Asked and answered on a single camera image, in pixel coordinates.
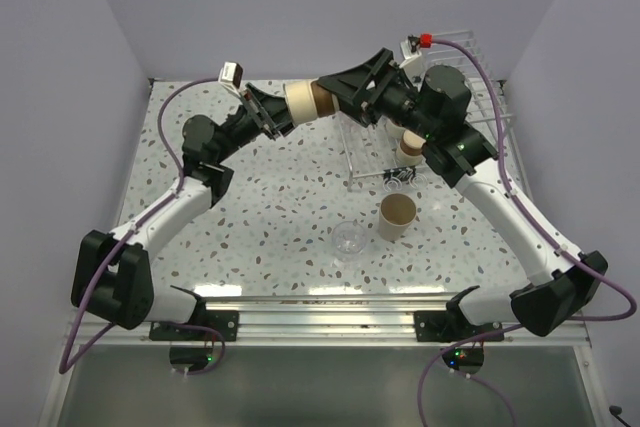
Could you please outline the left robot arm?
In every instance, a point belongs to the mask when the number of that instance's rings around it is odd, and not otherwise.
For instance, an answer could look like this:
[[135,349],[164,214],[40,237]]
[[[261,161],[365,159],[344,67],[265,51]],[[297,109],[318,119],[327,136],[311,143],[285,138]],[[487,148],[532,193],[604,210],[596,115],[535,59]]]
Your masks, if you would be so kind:
[[194,115],[182,128],[182,166],[167,192],[128,223],[81,241],[71,303],[131,330],[143,322],[172,323],[185,339],[201,337],[207,314],[187,290],[155,286],[151,264],[194,219],[214,207],[233,177],[224,161],[260,135],[288,135],[295,127],[285,97],[248,84],[235,113],[217,124]]

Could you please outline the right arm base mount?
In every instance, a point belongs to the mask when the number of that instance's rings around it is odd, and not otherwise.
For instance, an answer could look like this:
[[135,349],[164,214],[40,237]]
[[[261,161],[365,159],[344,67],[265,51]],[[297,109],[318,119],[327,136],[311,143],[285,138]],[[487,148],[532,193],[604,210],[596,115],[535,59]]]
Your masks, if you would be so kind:
[[504,340],[504,334],[500,332],[500,323],[475,326],[464,319],[456,320],[452,314],[444,310],[416,311],[413,320],[418,342],[453,344],[481,334],[491,334],[441,354],[444,366],[464,374],[476,374],[482,368],[486,342]]

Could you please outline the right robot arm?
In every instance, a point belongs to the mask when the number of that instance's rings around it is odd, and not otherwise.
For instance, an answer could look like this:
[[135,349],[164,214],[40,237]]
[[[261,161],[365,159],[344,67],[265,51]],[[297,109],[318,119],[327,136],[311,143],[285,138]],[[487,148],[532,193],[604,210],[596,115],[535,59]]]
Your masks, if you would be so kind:
[[386,117],[424,139],[430,169],[481,212],[523,268],[524,287],[501,292],[473,286],[453,297],[445,314],[452,339],[468,339],[494,322],[519,323],[544,337],[593,298],[599,282],[578,265],[604,274],[607,261],[563,236],[500,170],[498,151],[466,119],[472,93],[462,72],[435,65],[415,87],[392,52],[381,49],[318,84],[360,125]]

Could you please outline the steel cup with cork band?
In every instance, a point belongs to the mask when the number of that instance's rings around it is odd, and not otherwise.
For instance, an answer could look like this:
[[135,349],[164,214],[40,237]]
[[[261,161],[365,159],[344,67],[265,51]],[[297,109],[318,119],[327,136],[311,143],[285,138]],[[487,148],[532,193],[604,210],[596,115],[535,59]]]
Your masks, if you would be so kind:
[[404,135],[405,128],[391,121],[390,119],[386,120],[386,131],[390,137],[394,139],[401,139]]

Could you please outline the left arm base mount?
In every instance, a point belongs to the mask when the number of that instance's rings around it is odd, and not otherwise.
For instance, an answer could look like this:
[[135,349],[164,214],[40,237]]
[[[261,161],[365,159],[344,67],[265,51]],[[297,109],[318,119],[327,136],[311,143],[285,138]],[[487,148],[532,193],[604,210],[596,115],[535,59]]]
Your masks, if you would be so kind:
[[186,324],[154,322],[149,340],[168,342],[171,367],[185,377],[207,374],[218,368],[227,345],[237,340],[237,311],[206,311]]

